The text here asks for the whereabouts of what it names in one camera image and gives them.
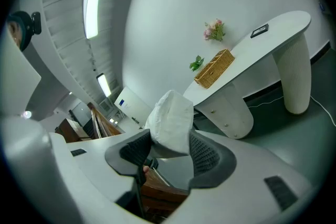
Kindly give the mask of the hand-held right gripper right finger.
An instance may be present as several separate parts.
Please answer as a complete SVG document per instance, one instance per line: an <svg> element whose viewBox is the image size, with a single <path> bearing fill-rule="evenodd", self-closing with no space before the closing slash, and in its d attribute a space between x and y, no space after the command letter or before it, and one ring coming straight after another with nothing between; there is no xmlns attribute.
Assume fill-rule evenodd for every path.
<svg viewBox="0 0 336 224"><path fill-rule="evenodd" d="M190 131L190 156L194 177L189 181L189 189L218 187L237 166L236 156L228 147L195 130Z"/></svg>

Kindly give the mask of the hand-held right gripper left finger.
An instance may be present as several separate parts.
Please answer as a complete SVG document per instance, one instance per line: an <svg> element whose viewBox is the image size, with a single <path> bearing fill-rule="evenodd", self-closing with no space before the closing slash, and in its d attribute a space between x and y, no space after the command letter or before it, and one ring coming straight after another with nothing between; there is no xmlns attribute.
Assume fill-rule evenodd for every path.
<svg viewBox="0 0 336 224"><path fill-rule="evenodd" d="M149 130L121 141L105 152L105 160L119 175L144 176L143 165L151 150L151 134Z"/></svg>

